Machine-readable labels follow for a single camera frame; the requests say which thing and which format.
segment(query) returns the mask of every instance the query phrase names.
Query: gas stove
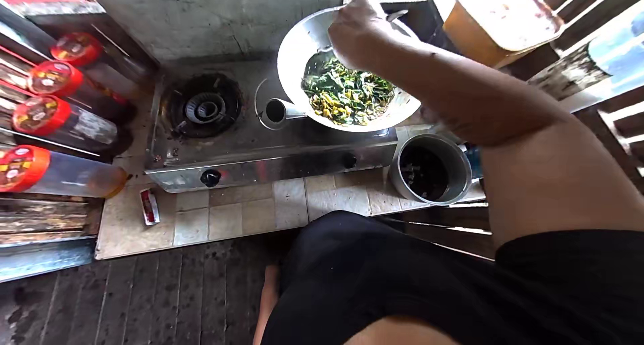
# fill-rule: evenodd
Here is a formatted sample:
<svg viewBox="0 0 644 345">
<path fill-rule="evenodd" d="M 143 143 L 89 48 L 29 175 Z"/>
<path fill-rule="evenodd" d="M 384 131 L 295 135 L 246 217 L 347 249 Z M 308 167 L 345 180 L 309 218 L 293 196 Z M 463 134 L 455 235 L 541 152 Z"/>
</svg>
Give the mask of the gas stove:
<svg viewBox="0 0 644 345">
<path fill-rule="evenodd" d="M 145 173 L 180 193 L 387 166 L 394 128 L 344 132 L 309 118 L 276 127 L 262 117 L 288 100 L 274 61 L 203 63 L 166 70 L 157 82 Z"/>
</svg>

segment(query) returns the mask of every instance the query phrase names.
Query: hand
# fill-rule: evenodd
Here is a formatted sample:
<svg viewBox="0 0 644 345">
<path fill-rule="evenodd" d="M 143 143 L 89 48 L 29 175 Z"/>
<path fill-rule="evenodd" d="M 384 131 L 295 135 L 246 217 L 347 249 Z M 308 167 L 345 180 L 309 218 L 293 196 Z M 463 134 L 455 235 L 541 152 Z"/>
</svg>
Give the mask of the hand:
<svg viewBox="0 0 644 345">
<path fill-rule="evenodd" d="M 279 267 L 275 265 L 266 266 L 266 270 L 264 271 L 264 288 L 262 288 L 262 298 L 260 299 L 260 314 L 257 318 L 253 345 L 260 345 L 262 343 L 266 323 L 269 321 L 270 313 L 273 311 L 275 304 L 278 303 L 278 283 Z"/>
<path fill-rule="evenodd" d="M 328 28 L 335 56 L 347 67 L 373 71 L 380 43 L 396 36 L 377 0 L 352 0 L 341 8 Z"/>
</svg>

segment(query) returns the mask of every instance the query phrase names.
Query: tiled countertop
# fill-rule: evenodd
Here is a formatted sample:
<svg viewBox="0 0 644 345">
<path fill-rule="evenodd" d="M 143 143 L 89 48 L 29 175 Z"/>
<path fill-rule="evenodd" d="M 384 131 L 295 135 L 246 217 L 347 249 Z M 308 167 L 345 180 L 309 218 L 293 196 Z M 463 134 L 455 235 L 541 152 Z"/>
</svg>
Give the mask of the tiled countertop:
<svg viewBox="0 0 644 345">
<path fill-rule="evenodd" d="M 145 110 L 139 116 L 147 118 Z M 418 123 L 412 117 L 403 124 Z M 132 178 L 123 191 L 107 199 L 96 247 L 96 259 L 164 250 L 242 235 L 304 226 L 333 210 L 364 216 L 429 207 L 396 192 L 387 179 L 387 168 L 172 194 L 164 192 L 143 174 L 147 136 L 146 119 L 135 119 L 135 142 L 114 160 Z M 397 127 L 398 142 L 427 132 L 429 125 Z M 139 192 L 153 188 L 161 223 L 143 223 Z M 478 182 L 463 201 L 485 198 Z"/>
</svg>

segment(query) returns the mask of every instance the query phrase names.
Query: chopped vegetables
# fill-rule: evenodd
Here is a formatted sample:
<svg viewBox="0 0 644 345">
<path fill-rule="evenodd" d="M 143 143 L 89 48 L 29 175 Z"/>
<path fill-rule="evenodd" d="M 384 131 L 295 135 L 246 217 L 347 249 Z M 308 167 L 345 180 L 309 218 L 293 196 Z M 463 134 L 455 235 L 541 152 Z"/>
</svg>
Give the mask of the chopped vegetables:
<svg viewBox="0 0 644 345">
<path fill-rule="evenodd" d="M 331 55 L 317 68 L 315 56 L 302 79 L 302 89 L 317 115 L 336 125 L 367 125 L 382 115 L 393 97 L 389 82 L 369 72 L 347 69 Z"/>
</svg>

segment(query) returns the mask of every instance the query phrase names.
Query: concrete wall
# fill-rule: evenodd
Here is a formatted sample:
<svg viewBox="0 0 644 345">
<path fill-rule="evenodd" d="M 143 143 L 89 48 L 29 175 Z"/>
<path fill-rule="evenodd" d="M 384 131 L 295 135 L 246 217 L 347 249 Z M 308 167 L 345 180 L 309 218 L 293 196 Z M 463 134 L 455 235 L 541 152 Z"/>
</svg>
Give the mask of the concrete wall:
<svg viewBox="0 0 644 345">
<path fill-rule="evenodd" d="M 289 28 L 342 0 L 98 0 L 159 61 L 276 51 Z"/>
</svg>

